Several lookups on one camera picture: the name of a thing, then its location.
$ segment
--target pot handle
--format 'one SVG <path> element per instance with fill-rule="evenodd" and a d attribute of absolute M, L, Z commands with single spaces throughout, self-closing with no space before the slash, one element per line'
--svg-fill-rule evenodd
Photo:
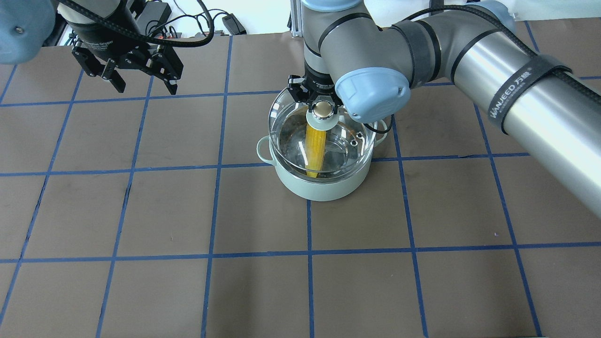
<path fill-rule="evenodd" d="M 261 159 L 261 161 L 273 165 L 275 167 L 275 160 L 274 159 L 266 159 L 264 157 L 261 156 L 261 145 L 263 143 L 265 143 L 265 141 L 269 141 L 269 135 L 262 137 L 259 142 L 257 142 L 257 156 L 259 156 L 259 158 Z"/>
<path fill-rule="evenodd" d="M 378 123 L 381 123 L 384 126 L 384 130 L 388 129 L 388 126 L 386 125 L 386 122 L 384 122 L 384 120 L 379 120 Z M 374 142 L 374 147 L 377 147 L 382 142 L 384 142 L 384 140 L 386 139 L 386 136 L 388 136 L 388 133 L 383 134 L 383 136 L 381 137 L 381 139 L 376 140 L 376 142 Z"/>

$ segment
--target glass lid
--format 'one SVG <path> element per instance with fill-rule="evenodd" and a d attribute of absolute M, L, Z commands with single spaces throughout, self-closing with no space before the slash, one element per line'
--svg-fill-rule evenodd
<path fill-rule="evenodd" d="M 307 122 L 308 105 L 295 102 L 283 90 L 272 105 L 269 130 L 274 151 L 309 177 L 327 178 L 348 171 L 371 157 L 374 133 L 338 108 L 333 127 L 314 129 Z"/>

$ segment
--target black cable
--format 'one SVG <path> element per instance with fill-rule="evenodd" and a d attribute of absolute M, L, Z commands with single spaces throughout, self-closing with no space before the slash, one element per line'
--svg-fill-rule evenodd
<path fill-rule="evenodd" d="M 483 18 L 484 20 L 490 22 L 492 25 L 494 25 L 495 27 L 497 27 L 501 32 L 503 32 L 513 43 L 515 43 L 519 49 L 521 49 L 524 53 L 526 53 L 529 57 L 535 57 L 538 54 L 533 51 L 530 47 L 528 47 L 524 42 L 522 42 L 518 37 L 516 37 L 515 34 L 513 34 L 513 32 L 511 32 L 507 27 L 505 27 L 505 25 L 503 25 L 501 23 L 501 21 L 499 21 L 497 18 L 488 15 L 487 13 L 474 8 L 474 7 L 469 7 L 469 6 L 459 6 L 459 5 L 445 5 L 445 6 L 441 6 L 441 7 L 437 7 L 437 8 L 426 8 L 425 10 L 421 10 L 415 14 L 412 14 L 408 17 L 406 17 L 405 19 L 403 19 L 403 21 L 405 20 L 413 20 L 418 16 L 422 16 L 424 14 L 428 14 L 431 13 L 433 11 L 441 11 L 441 10 L 458 10 L 458 11 L 465 11 L 468 13 L 472 13 L 476 16 L 479 16 L 481 18 Z M 567 83 L 568 85 L 570 85 L 572 88 L 574 88 L 576 91 L 580 92 L 581 94 L 583 94 L 584 96 L 586 96 L 587 98 L 591 99 L 593 102 L 601 105 L 601 95 L 597 94 L 595 91 L 593 91 L 592 89 L 588 88 L 587 86 L 583 85 L 582 83 L 578 82 L 576 79 L 574 79 L 573 77 L 571 77 L 570 75 L 566 74 L 565 71 L 560 70 L 560 69 L 555 69 L 552 71 L 552 74 L 557 76 L 557 78 L 559 78 L 560 80 L 564 81 L 565 83 Z"/>
<path fill-rule="evenodd" d="M 191 18 L 193 18 L 193 19 L 196 19 L 196 18 L 197 18 L 196 16 L 194 16 L 194 15 L 189 15 L 189 14 L 184 14 L 184 15 L 176 16 L 176 17 L 174 17 L 173 19 L 171 19 L 171 20 L 169 20 L 169 21 L 167 21 L 167 22 L 165 22 L 165 23 L 162 23 L 162 24 L 160 24 L 160 25 L 154 25 L 154 26 L 151 26 L 151 27 L 150 27 L 150 28 L 151 28 L 151 29 L 150 29 L 150 32 L 146 33 L 146 36 L 154 35 L 154 34 L 155 34 L 154 32 L 156 32 L 156 31 L 158 31 L 158 30 L 160 30 L 160 29 L 166 28 L 166 26 L 167 26 L 167 25 L 169 25 L 170 23 L 173 23 L 173 22 L 175 22 L 176 20 L 179 20 L 179 19 L 181 19 L 182 17 L 191 17 Z M 160 21 L 158 21 L 158 20 L 151 20 L 151 21 L 148 21 L 148 24 L 150 24 L 151 22 L 160 23 Z"/>
<path fill-rule="evenodd" d="M 215 14 L 215 16 L 213 17 L 213 20 L 215 20 L 215 18 L 217 18 L 217 16 L 220 15 L 220 14 L 225 14 L 225 15 L 231 16 L 231 13 L 228 13 L 228 12 L 222 10 L 222 9 L 219 9 L 219 8 L 211 8 L 211 9 L 209 9 L 209 11 L 219 11 L 220 12 L 220 13 Z M 236 20 L 234 20 L 234 23 L 236 24 L 236 28 L 238 29 L 238 32 L 241 32 L 242 30 L 240 29 L 240 26 L 238 26 L 238 22 Z"/>
<path fill-rule="evenodd" d="M 384 131 L 380 131 L 380 130 L 378 130 L 378 129 L 376 129 L 376 128 L 372 127 L 372 126 L 370 126 L 370 124 L 369 124 L 369 123 L 364 123 L 363 125 L 364 125 L 364 126 L 367 128 L 367 129 L 369 129 L 369 130 L 373 131 L 373 132 L 374 132 L 374 133 L 376 133 L 376 134 L 385 134 L 385 133 L 389 132 L 389 131 L 390 131 L 390 129 L 392 129 L 392 119 L 394 119 L 394 114 L 393 114 L 393 115 L 390 115 L 390 124 L 388 125 L 388 128 L 386 128 L 386 130 L 384 130 Z"/>
<path fill-rule="evenodd" d="M 177 31 L 173 26 L 169 26 L 169 34 L 171 35 L 171 38 L 177 38 Z"/>
<path fill-rule="evenodd" d="M 213 39 L 213 36 L 215 34 L 215 26 L 214 26 L 213 22 L 210 20 L 209 21 L 209 35 L 202 40 L 192 41 L 192 42 L 187 42 L 187 41 L 184 42 L 184 41 L 177 41 L 177 40 L 161 40 L 158 38 L 147 37 L 145 35 L 142 35 L 137 32 L 133 32 L 127 28 L 124 28 L 121 25 L 117 25 L 116 23 L 114 23 L 110 20 L 107 20 L 104 17 L 99 16 L 98 14 L 90 11 L 89 9 L 73 2 L 72 0 L 58 0 L 58 2 L 64 4 L 68 8 L 71 8 L 72 10 L 76 11 L 77 13 L 91 19 L 92 21 L 95 21 L 96 23 L 103 25 L 106 28 L 109 28 L 119 34 L 125 35 L 128 38 L 132 38 L 132 39 L 134 39 L 136 41 L 140 41 L 140 42 L 154 43 L 156 45 L 164 45 L 164 46 L 172 46 L 172 47 L 193 48 L 193 47 L 200 47 L 200 46 L 204 46 L 204 45 L 208 44 L 209 42 L 211 42 L 211 40 Z M 202 0 L 197 0 L 197 2 L 200 5 L 200 7 L 203 9 L 203 12 L 206 15 L 210 16 L 209 10 L 204 5 Z"/>
<path fill-rule="evenodd" d="M 177 7 L 177 9 L 180 10 L 180 12 L 184 13 L 185 15 L 188 15 L 186 12 L 184 12 L 184 10 L 182 10 L 182 8 L 177 4 L 177 1 L 173 0 L 173 3 L 175 4 L 175 6 Z"/>

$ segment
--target black strap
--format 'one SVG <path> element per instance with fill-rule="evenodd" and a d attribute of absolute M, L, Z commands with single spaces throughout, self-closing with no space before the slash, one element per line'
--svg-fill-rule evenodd
<path fill-rule="evenodd" d="M 430 26 L 429 23 L 422 20 L 418 20 L 416 22 L 422 27 L 424 27 L 424 29 L 426 30 L 426 32 L 428 32 L 428 35 L 430 36 L 430 40 L 432 41 L 432 48 L 434 49 L 434 72 L 432 72 L 432 77 L 428 80 L 428 82 L 434 81 L 435 79 L 438 79 L 438 73 L 441 72 L 441 44 L 438 42 L 438 36 L 436 36 L 434 29 L 432 28 L 432 26 Z"/>
<path fill-rule="evenodd" d="M 425 29 L 413 21 L 401 21 L 392 25 L 391 28 L 403 36 L 409 47 L 413 67 L 409 87 L 421 87 L 428 82 L 432 74 L 430 63 L 432 42 L 424 34 Z"/>
<path fill-rule="evenodd" d="M 459 52 L 459 54 L 457 55 L 455 62 L 453 62 L 453 66 L 451 67 L 451 77 L 449 79 L 451 80 L 452 83 L 455 83 L 455 71 L 457 70 L 457 67 L 459 66 L 459 62 L 461 62 L 461 60 L 469 52 L 469 50 L 472 49 L 472 47 L 474 47 L 474 45 L 477 44 L 478 42 L 480 42 L 480 40 L 482 40 L 483 38 L 485 38 L 491 34 L 500 32 L 500 31 L 501 31 L 500 29 L 494 28 L 494 29 L 490 29 L 486 32 L 483 32 L 480 35 L 473 38 L 472 41 L 470 41 L 468 44 L 465 45 L 465 47 L 463 47 L 461 52 Z"/>
<path fill-rule="evenodd" d="M 538 80 L 560 69 L 565 72 L 572 72 L 570 68 L 564 66 L 561 62 L 550 55 L 537 55 L 530 59 L 522 68 L 505 81 L 503 86 L 496 92 L 488 109 L 489 120 L 497 126 L 503 133 L 503 121 L 517 99 Z"/>
<path fill-rule="evenodd" d="M 326 36 L 328 36 L 328 34 L 330 34 L 330 32 L 334 30 L 334 28 L 342 25 L 343 23 L 345 23 L 345 22 L 347 22 L 349 20 L 357 19 L 357 18 L 360 18 L 360 17 L 371 19 L 371 16 L 369 14 L 367 14 L 367 13 L 350 13 L 350 14 L 345 15 L 345 16 L 341 17 L 340 19 L 332 22 L 332 24 L 329 25 L 326 28 L 326 30 L 323 31 L 322 36 L 319 38 L 319 42 L 317 43 L 317 48 L 319 50 L 322 49 L 322 43 L 323 43 L 323 41 L 325 40 Z"/>

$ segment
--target lid knob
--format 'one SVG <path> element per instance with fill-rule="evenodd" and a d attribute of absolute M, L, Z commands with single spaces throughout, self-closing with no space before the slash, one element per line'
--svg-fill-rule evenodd
<path fill-rule="evenodd" d="M 321 120 L 326 120 L 334 115 L 334 107 L 326 100 L 317 101 L 313 104 L 313 114 Z"/>

